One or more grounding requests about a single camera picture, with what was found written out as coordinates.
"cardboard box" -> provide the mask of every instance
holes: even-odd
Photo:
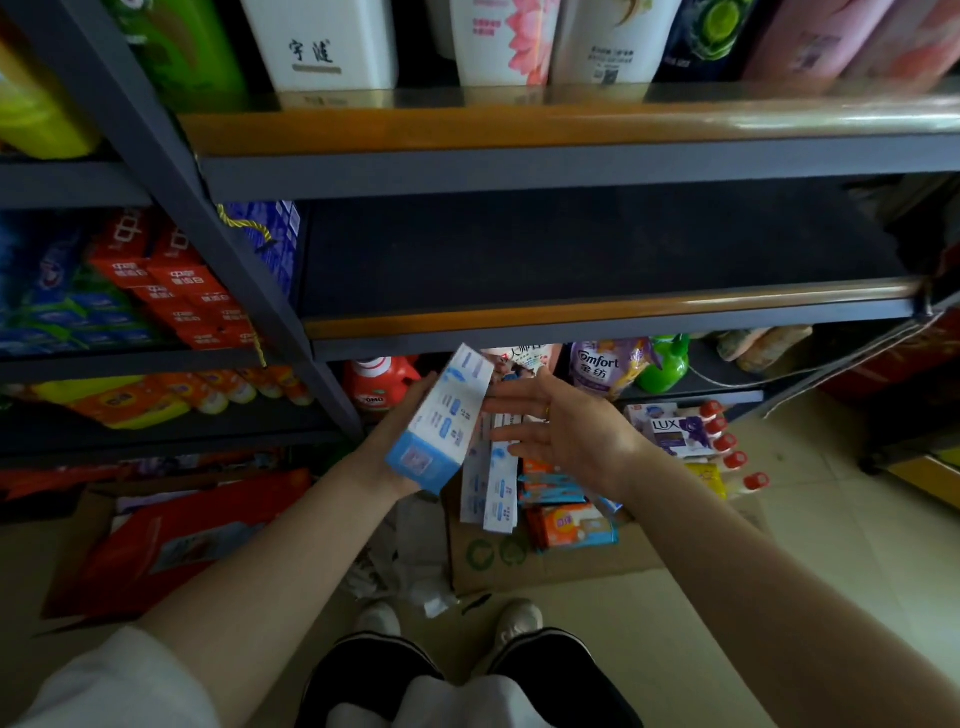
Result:
[[[64,610],[60,603],[76,586],[87,555],[109,534],[110,522],[115,515],[115,503],[119,497],[207,490],[216,487],[218,483],[248,480],[263,474],[262,470],[248,469],[234,473],[199,473],[138,483],[95,483],[87,486],[77,503],[77,510],[65,528],[60,558],[40,616],[43,619],[83,616],[71,614]],[[138,615],[130,615],[130,619],[136,617]]]
[[[540,584],[618,576],[662,569],[663,562],[636,523],[619,528],[615,546],[593,546],[539,554],[532,546],[525,519],[510,535],[488,533],[479,525],[460,523],[460,476],[444,489],[450,548],[450,582],[457,596],[511,592]],[[769,533],[755,497],[731,506],[764,533]]]
[[[87,260],[120,288],[151,285],[147,272],[156,211],[128,207],[93,240]]]
[[[157,283],[179,296],[227,292],[206,267],[197,249],[172,222],[157,239],[147,270]]]

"qr code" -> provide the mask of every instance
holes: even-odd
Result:
[[[433,458],[417,448],[409,448],[400,458],[400,465],[406,468],[414,475],[423,475],[426,469],[430,467]]]
[[[836,48],[842,39],[840,36],[818,36],[813,33],[804,33],[802,36],[803,46],[793,60],[790,70],[799,73],[812,71],[824,54]]]

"shampoo bottle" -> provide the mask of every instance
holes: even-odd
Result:
[[[552,81],[649,84],[681,0],[566,0]]]
[[[546,85],[560,0],[450,0],[460,85]]]
[[[396,86],[390,0],[243,0],[278,92]]]
[[[785,0],[744,71],[745,81],[843,73],[894,0]]]
[[[936,82],[957,61],[960,1],[898,0],[844,76]]]
[[[756,0],[684,0],[657,81],[717,81],[755,5]]]

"orange package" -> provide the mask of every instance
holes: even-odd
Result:
[[[298,407],[309,407],[314,402],[313,394],[306,385],[303,384],[294,374],[292,367],[269,367],[268,371],[274,381],[283,389],[283,394],[287,396],[293,404]]]

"red bag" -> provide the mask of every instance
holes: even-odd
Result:
[[[58,610],[142,615],[248,542],[310,487],[310,471],[271,473],[134,513],[89,554]]]

